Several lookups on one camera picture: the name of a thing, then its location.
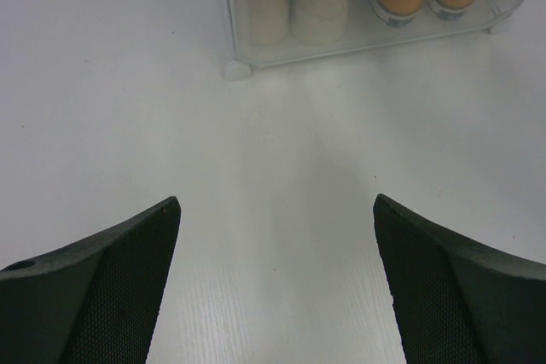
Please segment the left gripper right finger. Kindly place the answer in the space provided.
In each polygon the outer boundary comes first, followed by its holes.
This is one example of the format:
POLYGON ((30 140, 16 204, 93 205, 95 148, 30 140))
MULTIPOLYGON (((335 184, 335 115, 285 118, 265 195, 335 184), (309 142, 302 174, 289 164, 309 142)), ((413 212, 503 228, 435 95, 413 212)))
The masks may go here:
POLYGON ((408 363, 543 363, 545 266, 378 194, 375 238, 408 363))

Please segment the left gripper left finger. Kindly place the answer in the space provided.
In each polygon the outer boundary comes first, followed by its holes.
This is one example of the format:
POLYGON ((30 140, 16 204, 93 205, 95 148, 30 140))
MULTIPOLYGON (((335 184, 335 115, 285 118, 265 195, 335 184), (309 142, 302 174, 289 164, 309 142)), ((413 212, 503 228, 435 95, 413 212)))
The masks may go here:
POLYGON ((144 363, 181 207, 136 216, 1 271, 3 363, 144 363))

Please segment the beige lace sneaker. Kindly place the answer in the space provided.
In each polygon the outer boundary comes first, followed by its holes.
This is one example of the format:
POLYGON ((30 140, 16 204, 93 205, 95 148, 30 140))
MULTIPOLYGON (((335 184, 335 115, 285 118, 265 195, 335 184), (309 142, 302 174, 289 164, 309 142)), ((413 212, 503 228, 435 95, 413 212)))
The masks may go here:
POLYGON ((293 0, 291 30, 304 44, 326 46, 346 30, 348 0, 293 0))
POLYGON ((281 41, 289 28, 288 0, 247 0, 250 38, 253 44, 281 41))

